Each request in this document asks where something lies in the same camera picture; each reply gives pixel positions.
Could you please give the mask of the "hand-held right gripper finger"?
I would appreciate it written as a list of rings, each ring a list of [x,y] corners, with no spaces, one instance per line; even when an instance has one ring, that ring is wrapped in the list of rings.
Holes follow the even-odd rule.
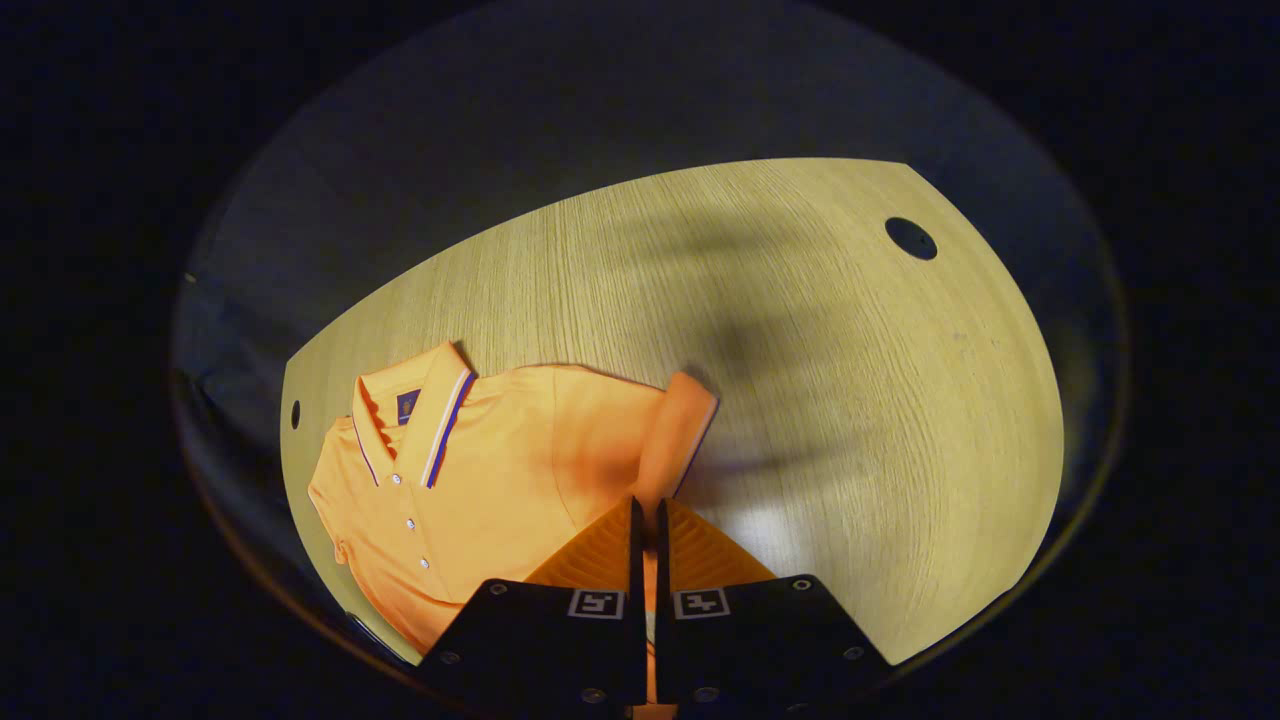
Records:
[[[628,498],[524,582],[481,582],[416,679],[471,716],[628,715],[648,688],[643,538]]]
[[[681,717],[846,717],[892,675],[819,578],[776,575],[673,500],[655,569],[655,697]]]

